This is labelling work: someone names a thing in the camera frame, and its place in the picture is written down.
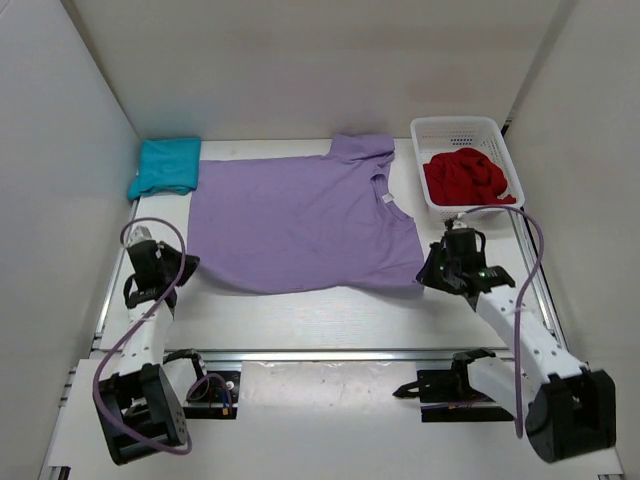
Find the teal t shirt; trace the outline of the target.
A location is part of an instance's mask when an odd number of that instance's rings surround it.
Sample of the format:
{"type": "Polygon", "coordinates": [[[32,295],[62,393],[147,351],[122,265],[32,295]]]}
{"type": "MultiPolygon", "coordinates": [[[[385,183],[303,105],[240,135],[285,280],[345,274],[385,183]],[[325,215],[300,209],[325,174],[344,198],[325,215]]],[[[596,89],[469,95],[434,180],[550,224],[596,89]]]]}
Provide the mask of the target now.
{"type": "Polygon", "coordinates": [[[144,140],[128,199],[134,201],[166,192],[186,195],[195,190],[200,153],[201,139],[198,137],[144,140]]]}

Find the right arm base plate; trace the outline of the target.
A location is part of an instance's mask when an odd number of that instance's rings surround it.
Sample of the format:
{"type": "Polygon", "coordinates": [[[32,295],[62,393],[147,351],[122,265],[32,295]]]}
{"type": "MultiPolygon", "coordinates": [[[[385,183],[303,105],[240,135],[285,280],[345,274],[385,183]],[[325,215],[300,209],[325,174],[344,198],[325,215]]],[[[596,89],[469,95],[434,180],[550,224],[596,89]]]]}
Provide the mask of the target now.
{"type": "Polygon", "coordinates": [[[513,417],[491,399],[474,390],[460,390],[449,370],[418,370],[421,422],[512,422],[513,417]]]}

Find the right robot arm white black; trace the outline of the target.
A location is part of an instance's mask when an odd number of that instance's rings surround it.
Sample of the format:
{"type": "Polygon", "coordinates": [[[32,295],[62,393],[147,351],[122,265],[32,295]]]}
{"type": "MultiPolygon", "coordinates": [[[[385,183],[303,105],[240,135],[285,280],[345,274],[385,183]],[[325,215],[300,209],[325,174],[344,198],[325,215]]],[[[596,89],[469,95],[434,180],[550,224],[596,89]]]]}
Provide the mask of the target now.
{"type": "Polygon", "coordinates": [[[446,411],[492,401],[508,413],[535,453],[547,463],[615,446],[616,392],[613,379],[569,353],[519,303],[513,278],[489,266],[486,237],[449,220],[440,241],[430,246],[417,281],[463,297],[472,311],[504,341],[510,362],[487,348],[454,354],[447,370],[418,372],[394,397],[417,398],[422,411],[446,411]]]}

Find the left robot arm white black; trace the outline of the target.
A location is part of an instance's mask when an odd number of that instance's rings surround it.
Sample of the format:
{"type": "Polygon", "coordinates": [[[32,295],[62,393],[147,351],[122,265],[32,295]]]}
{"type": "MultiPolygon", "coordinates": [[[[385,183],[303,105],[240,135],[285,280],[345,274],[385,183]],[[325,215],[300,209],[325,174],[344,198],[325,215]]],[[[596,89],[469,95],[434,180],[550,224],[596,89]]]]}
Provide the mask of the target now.
{"type": "Polygon", "coordinates": [[[171,282],[179,272],[181,253],[164,242],[139,240],[127,246],[134,269],[124,286],[125,306],[132,324],[161,299],[116,350],[111,375],[98,381],[94,399],[112,461],[124,465],[158,450],[123,429],[128,428],[171,452],[187,450],[189,433],[183,404],[194,383],[204,376],[201,357],[193,350],[165,352],[178,295],[171,282]]]}

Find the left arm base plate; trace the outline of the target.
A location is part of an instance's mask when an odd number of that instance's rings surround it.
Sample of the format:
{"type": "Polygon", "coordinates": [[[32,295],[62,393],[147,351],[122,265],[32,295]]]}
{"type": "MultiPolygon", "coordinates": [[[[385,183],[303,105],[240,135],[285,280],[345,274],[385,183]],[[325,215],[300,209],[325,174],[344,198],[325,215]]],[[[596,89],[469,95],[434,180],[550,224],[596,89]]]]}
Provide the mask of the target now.
{"type": "Polygon", "coordinates": [[[208,379],[199,386],[184,404],[188,420],[236,420],[241,389],[241,364],[239,362],[206,362],[206,372],[223,378],[226,387],[216,379],[208,379]]]}

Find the purple t shirt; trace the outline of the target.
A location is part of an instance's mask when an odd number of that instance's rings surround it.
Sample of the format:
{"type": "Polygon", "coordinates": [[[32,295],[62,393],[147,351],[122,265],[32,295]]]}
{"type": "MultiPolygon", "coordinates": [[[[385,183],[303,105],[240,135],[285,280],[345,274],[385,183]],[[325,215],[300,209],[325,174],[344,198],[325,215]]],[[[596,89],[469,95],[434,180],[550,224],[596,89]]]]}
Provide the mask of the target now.
{"type": "Polygon", "coordinates": [[[405,289],[424,263],[412,217],[389,190],[386,134],[337,135],[325,155],[204,161],[188,251],[243,291],[405,289]]]}

